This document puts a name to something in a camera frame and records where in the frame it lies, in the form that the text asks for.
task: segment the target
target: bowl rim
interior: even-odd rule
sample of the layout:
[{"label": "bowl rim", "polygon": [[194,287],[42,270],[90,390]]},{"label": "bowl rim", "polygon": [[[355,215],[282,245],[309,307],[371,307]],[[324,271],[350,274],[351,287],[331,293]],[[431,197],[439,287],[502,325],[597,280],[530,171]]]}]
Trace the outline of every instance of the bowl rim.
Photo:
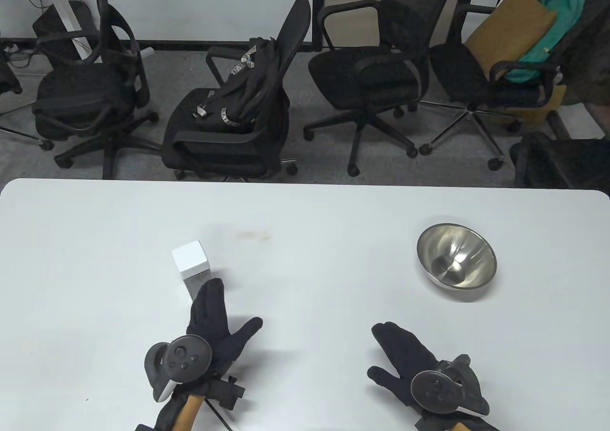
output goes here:
[{"label": "bowl rim", "polygon": [[[424,234],[426,234],[429,230],[432,230],[434,228],[437,228],[439,226],[453,226],[456,228],[461,228],[464,229],[474,235],[476,235],[477,237],[479,237],[479,239],[481,239],[486,246],[488,246],[489,250],[492,252],[492,257],[494,259],[494,271],[492,272],[491,276],[489,277],[489,279],[487,281],[485,281],[485,283],[481,283],[481,285],[477,285],[476,287],[468,287],[468,288],[464,288],[464,287],[456,287],[454,285],[449,285],[448,283],[443,283],[442,281],[440,281],[436,276],[434,276],[434,274],[432,272],[430,272],[427,267],[425,265],[423,265],[423,261],[421,260],[421,255],[420,255],[420,245],[421,245],[421,239],[424,237]],[[441,287],[448,287],[451,289],[457,289],[458,291],[469,291],[469,290],[473,290],[473,289],[479,289],[482,287],[485,287],[486,285],[489,285],[490,282],[492,280],[494,280],[495,274],[498,271],[498,259],[495,255],[494,249],[492,248],[491,244],[485,239],[485,237],[483,237],[482,235],[480,235],[478,232],[471,230],[470,228],[463,226],[461,224],[457,224],[457,223],[436,223],[428,228],[426,228],[419,236],[419,239],[417,240],[417,258],[420,261],[421,267],[423,267],[423,270],[425,270],[425,272],[428,274],[428,276],[433,279],[433,281],[440,285]]]}]

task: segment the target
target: white box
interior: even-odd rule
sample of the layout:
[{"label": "white box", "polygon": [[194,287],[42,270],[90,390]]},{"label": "white box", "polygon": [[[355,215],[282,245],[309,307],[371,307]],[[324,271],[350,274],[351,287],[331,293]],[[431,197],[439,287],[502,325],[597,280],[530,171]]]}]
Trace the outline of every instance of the white box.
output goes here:
[{"label": "white box", "polygon": [[210,263],[199,241],[172,250],[174,262],[184,285],[194,300],[202,285],[212,278]]}]

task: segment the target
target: glove thumb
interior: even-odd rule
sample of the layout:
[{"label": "glove thumb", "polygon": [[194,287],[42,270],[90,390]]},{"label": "glove thumb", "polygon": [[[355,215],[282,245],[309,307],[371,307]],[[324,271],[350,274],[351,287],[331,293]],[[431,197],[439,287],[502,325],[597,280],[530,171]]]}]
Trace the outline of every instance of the glove thumb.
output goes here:
[{"label": "glove thumb", "polygon": [[242,354],[246,343],[255,335],[259,329],[263,326],[262,318],[255,317],[251,320],[248,320],[244,326],[239,328],[232,336],[231,336],[231,345],[233,346],[233,350],[231,353],[232,361],[237,361],[239,355]]},{"label": "glove thumb", "polygon": [[410,385],[405,380],[392,376],[390,372],[378,366],[369,368],[366,374],[377,385],[392,392],[403,404],[413,405],[414,400],[411,396]]}]

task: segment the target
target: black backpack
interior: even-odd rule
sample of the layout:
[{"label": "black backpack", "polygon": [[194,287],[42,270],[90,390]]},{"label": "black backpack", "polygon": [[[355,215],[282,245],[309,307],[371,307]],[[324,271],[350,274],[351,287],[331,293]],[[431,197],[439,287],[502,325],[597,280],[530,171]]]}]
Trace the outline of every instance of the black backpack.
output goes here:
[{"label": "black backpack", "polygon": [[233,68],[229,79],[209,91],[193,116],[205,132],[244,134],[252,132],[263,101],[279,72],[279,51],[273,39],[250,40],[250,49]]}]

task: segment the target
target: vr controller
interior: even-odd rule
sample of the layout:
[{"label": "vr controller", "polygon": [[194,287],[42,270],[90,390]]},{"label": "vr controller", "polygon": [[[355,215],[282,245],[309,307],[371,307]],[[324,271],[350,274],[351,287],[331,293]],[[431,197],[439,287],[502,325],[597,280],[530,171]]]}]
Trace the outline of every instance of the vr controller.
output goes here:
[{"label": "vr controller", "polygon": [[451,363],[440,361],[434,370],[417,374],[411,381],[411,394],[423,409],[434,414],[489,415],[489,404],[481,394],[468,355],[459,355]]},{"label": "vr controller", "polygon": [[159,342],[152,346],[144,358],[144,370],[152,387],[152,397],[156,402],[164,402],[174,388],[207,377],[208,399],[218,400],[220,407],[233,410],[237,399],[244,396],[244,388],[235,384],[237,379],[222,380],[231,364],[221,370],[210,371],[212,348],[196,335],[186,335],[171,343]]}]

